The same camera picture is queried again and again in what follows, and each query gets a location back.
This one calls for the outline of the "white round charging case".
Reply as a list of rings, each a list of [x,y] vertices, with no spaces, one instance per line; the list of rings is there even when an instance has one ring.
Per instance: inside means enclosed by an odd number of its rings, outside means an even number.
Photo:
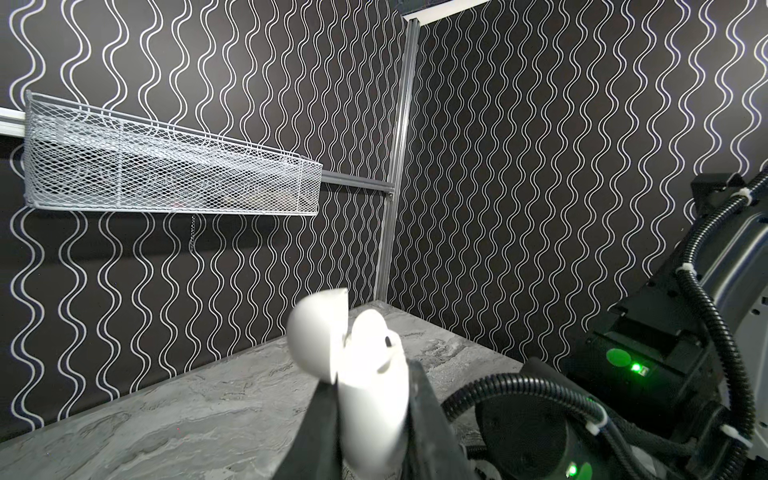
[[[287,343],[299,368],[337,387],[347,465],[360,479],[385,479],[406,451],[409,369],[400,336],[387,326],[394,350],[388,369],[357,372],[346,349],[356,317],[349,318],[347,289],[311,294],[289,315]]]

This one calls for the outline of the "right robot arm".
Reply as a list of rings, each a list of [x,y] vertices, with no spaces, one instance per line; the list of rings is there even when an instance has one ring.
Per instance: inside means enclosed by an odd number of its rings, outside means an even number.
[[[767,300],[767,175],[704,174],[659,270],[595,317],[561,366],[538,358],[442,404],[472,412],[483,479],[763,479],[767,363],[737,330]]]

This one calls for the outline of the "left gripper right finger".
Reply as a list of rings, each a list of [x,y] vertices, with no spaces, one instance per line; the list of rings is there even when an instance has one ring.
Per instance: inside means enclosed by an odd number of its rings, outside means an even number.
[[[422,365],[407,361],[408,479],[476,479]]]

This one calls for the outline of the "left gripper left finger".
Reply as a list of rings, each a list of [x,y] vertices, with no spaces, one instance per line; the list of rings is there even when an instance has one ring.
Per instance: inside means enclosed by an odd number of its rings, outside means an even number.
[[[339,438],[337,387],[319,382],[297,435],[273,479],[340,480],[342,453]]]

